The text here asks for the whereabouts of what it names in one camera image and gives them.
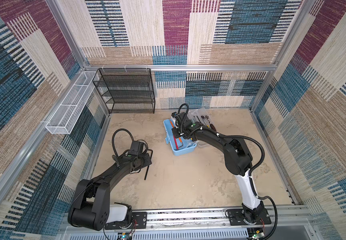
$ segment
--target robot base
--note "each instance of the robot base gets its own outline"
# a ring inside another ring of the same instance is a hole
[[[147,212],[134,212],[132,213],[132,220],[135,219],[137,221],[137,229],[145,229],[147,227]],[[121,230],[120,222],[110,222],[105,224],[105,230]],[[134,221],[132,221],[131,225],[127,229],[132,229],[134,226]]]
[[[232,226],[251,225],[244,221],[245,216],[243,214],[243,209],[228,209],[226,213],[228,215],[230,225]],[[271,224],[271,220],[266,209],[264,209],[258,216],[262,218],[265,224]]]

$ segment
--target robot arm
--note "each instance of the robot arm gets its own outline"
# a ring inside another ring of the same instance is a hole
[[[119,129],[113,134],[113,145],[115,134],[122,130],[127,131],[125,129]],[[101,230],[107,223],[108,219],[121,221],[118,216],[114,216],[113,218],[113,213],[110,214],[111,209],[113,210],[115,207],[108,204],[110,202],[110,192],[115,185],[117,185],[117,183],[123,179],[124,176],[151,164],[151,156],[147,153],[147,151],[153,151],[148,149],[147,145],[146,149],[143,149],[143,142],[132,141],[130,149],[126,150],[120,156],[117,156],[117,152],[115,151],[116,155],[113,155],[113,159],[116,163],[109,167],[101,175],[93,178],[92,180],[81,180],[77,184],[73,197],[74,201],[70,206],[68,223],[75,227],[86,227],[94,230]],[[94,202],[87,201],[88,198],[92,197],[94,197]],[[122,220],[123,218],[126,218],[124,223],[129,224],[132,218],[132,209],[131,206],[128,205],[126,209],[122,209],[121,213],[124,214],[121,218]]]
[[[186,114],[184,112],[172,113],[176,126],[172,129],[174,137],[179,138],[183,136],[185,139],[192,138],[193,141],[201,140],[222,151],[225,158],[225,166],[236,177],[241,190],[244,222],[247,224],[259,222],[265,207],[262,200],[257,196],[257,190],[251,174],[249,176],[253,158],[245,140],[239,137],[220,137],[221,134],[211,130],[201,122],[193,123]]]

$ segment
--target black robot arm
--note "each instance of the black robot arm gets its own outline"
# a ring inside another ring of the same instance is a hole
[[[181,112],[183,106],[186,106],[186,111]],[[235,175],[238,186],[242,194],[242,207],[243,207],[243,221],[246,224],[254,225],[267,215],[267,210],[264,207],[263,199],[269,199],[275,211],[275,224],[272,231],[263,239],[269,238],[275,231],[277,225],[277,210],[274,201],[269,196],[260,197],[252,178],[252,171],[257,168],[265,157],[265,151],[261,144],[251,137],[233,135],[226,136],[218,133],[211,128],[203,125],[201,122],[192,122],[188,117],[189,106],[184,103],[178,109],[178,113],[172,113],[172,118],[176,127],[172,129],[175,138],[184,137],[185,139],[192,139],[193,141],[204,141],[218,150],[223,152],[225,158],[225,166],[230,173]],[[246,145],[245,139],[254,142],[261,150],[261,159],[257,164],[252,166],[252,155]],[[271,223],[271,220],[266,219],[266,223]]]
[[[112,142],[114,142],[115,134],[122,130],[125,131],[125,129],[119,129],[113,134]],[[111,190],[126,175],[151,164],[151,156],[147,151],[152,152],[152,150],[148,149],[147,145],[143,150],[144,145],[143,142],[132,141],[130,149],[120,156],[117,156],[115,151],[116,155],[112,156],[115,164],[101,175],[92,180],[83,179],[77,184],[74,201],[68,214],[68,223],[75,227],[94,230],[101,230],[104,227],[109,217]],[[93,202],[87,201],[92,197],[94,197]]]

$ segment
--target black metal shelf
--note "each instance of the black metal shelf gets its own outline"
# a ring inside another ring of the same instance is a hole
[[[154,113],[156,100],[150,69],[100,68],[93,81],[110,113]]]

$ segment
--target patterned carpet wall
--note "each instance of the patterned carpet wall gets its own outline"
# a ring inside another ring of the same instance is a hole
[[[156,109],[247,108],[267,72],[152,72]]]
[[[255,114],[325,239],[346,239],[346,0],[317,0]]]
[[[0,205],[0,239],[54,239],[105,119],[89,97],[70,135],[48,133]]]
[[[45,0],[0,0],[0,176],[79,70]],[[104,111],[91,95],[72,134],[47,134],[0,205],[0,239],[52,239]]]
[[[301,0],[58,0],[91,65],[270,64]]]
[[[0,176],[78,70],[45,0],[0,0]]]

